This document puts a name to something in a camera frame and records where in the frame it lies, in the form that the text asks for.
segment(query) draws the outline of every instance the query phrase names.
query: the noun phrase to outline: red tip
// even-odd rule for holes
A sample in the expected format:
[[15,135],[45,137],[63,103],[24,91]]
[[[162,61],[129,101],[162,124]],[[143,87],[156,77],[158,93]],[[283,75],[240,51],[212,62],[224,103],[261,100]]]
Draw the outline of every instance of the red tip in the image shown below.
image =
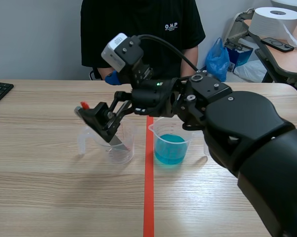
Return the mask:
[[81,106],[82,106],[82,108],[83,108],[84,110],[88,110],[88,109],[90,109],[88,103],[85,102],[85,101],[82,101],[82,102],[81,102]]

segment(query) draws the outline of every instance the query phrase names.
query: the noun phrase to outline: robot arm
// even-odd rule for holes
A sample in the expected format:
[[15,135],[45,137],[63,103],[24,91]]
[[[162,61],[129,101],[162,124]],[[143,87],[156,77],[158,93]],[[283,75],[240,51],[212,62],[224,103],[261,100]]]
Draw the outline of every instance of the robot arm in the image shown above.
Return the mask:
[[[188,78],[150,80],[153,70],[141,61],[140,40],[141,36],[120,34],[102,53],[117,70],[121,84],[131,84],[132,92],[116,92],[110,107],[101,102],[94,109],[78,108],[78,115],[107,142],[125,115],[178,115],[183,129],[204,132],[212,158],[238,178],[239,188],[270,234],[297,237],[295,126],[279,117],[265,97],[235,92],[197,70]],[[158,41],[172,48],[162,39]],[[115,114],[118,102],[124,105]]]

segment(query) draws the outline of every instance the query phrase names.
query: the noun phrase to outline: black t-shirt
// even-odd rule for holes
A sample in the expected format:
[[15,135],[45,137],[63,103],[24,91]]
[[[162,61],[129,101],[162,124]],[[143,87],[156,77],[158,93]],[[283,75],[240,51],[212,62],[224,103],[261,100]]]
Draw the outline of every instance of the black t-shirt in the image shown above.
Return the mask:
[[[196,47],[205,38],[195,0],[84,0],[81,10],[82,65],[109,68],[101,58],[118,33],[155,35],[179,50]],[[180,76],[181,59],[168,48],[143,40],[143,62],[158,78]]]

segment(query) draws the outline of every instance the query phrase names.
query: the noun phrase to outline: empty measuring cup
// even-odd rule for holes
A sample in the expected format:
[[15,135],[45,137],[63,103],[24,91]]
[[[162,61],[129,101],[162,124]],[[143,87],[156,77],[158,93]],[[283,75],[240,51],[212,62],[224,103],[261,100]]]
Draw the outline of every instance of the empty measuring cup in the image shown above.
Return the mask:
[[80,155],[85,154],[86,139],[92,138],[100,146],[102,152],[109,162],[114,164],[125,164],[129,162],[134,156],[135,132],[136,127],[134,124],[128,119],[123,119],[116,133],[118,139],[115,138],[115,141],[119,141],[120,143],[117,143],[117,145],[110,145],[90,127],[85,127],[78,136]]
[[149,126],[154,133],[154,153],[164,164],[181,163],[192,139],[192,132],[182,129],[178,117],[160,118]]

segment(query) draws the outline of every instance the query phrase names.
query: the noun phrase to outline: blue plastic bag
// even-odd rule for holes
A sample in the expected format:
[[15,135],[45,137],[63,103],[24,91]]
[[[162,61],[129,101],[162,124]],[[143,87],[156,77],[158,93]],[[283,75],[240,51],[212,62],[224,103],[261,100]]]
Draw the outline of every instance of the blue plastic bag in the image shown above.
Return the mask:
[[208,73],[217,77],[221,82],[226,81],[229,67],[229,55],[226,47],[223,47],[221,38],[218,38],[208,53],[206,59]]

